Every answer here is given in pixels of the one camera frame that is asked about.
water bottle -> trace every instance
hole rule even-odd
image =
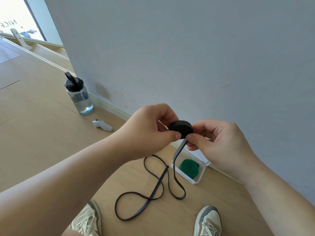
[[[68,78],[65,87],[78,112],[84,115],[92,113],[93,104],[83,80],[73,77],[69,72],[65,72],[65,75]]]

left hand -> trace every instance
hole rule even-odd
[[[137,110],[114,134],[131,159],[148,157],[181,138],[177,131],[168,131],[178,117],[166,104],[148,105]]]

white wall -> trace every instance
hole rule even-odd
[[[50,43],[63,45],[45,1],[27,0],[27,2],[47,41]]]
[[[45,0],[91,94],[238,123],[315,204],[315,0]]]

white plastic container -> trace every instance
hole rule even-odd
[[[171,144],[171,145],[178,148],[178,146],[180,145],[180,143],[177,144],[178,146],[175,146],[174,143]],[[198,174],[194,179],[190,178],[189,176],[187,176],[184,172],[182,172],[182,171],[179,169],[180,164],[181,164],[185,159],[193,160],[193,161],[195,161],[195,162],[197,162],[197,163],[199,164],[199,174]],[[187,154],[187,153],[185,153],[185,152],[182,151],[182,152],[178,155],[178,157],[176,158],[176,161],[175,161],[175,171],[176,171],[178,174],[180,174],[183,178],[185,178],[186,180],[188,180],[191,184],[197,184],[197,183],[199,183],[199,181],[200,181],[200,179],[201,179],[201,177],[202,177],[202,175],[203,175],[203,173],[204,173],[204,171],[205,171],[205,169],[206,169],[206,166],[209,166],[209,164],[210,164],[210,161],[208,161],[203,155],[202,155],[202,157],[199,157],[199,158],[198,158],[198,157],[196,157],[196,156],[194,156],[194,155],[192,155],[192,154]],[[170,167],[171,167],[172,169],[174,168],[174,162],[173,162],[173,160],[171,161]]]

sneaker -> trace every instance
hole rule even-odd
[[[203,207],[196,218],[194,236],[221,236],[221,232],[221,218],[217,208]]]
[[[81,210],[71,222],[70,228],[84,236],[101,236],[100,209],[94,200],[90,200]]]

